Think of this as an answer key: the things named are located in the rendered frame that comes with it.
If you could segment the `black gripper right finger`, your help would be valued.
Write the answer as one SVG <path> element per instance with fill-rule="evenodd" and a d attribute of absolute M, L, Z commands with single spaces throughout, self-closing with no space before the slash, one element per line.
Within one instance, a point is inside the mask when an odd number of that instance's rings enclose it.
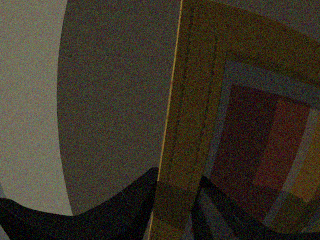
<path fill-rule="evenodd" d="M 320 240 L 320 232 L 276 233 L 249 216 L 203 175 L 192 205 L 195 240 Z"/>

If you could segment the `brown rectangular picture frame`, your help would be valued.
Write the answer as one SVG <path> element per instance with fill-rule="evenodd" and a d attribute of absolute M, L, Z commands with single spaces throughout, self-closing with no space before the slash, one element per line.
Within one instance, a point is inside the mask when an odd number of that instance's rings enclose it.
<path fill-rule="evenodd" d="M 279 21 L 181 0 L 148 240 L 195 240 L 207 177 L 276 233 L 320 204 L 320 43 Z"/>

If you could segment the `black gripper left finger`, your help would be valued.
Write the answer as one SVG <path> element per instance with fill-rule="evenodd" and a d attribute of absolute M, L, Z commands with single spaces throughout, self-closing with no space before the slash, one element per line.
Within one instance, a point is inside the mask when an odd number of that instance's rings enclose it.
<path fill-rule="evenodd" d="M 0 197 L 0 225 L 9 240 L 143 240 L 155 205 L 159 168 L 81 215 L 36 211 Z"/>

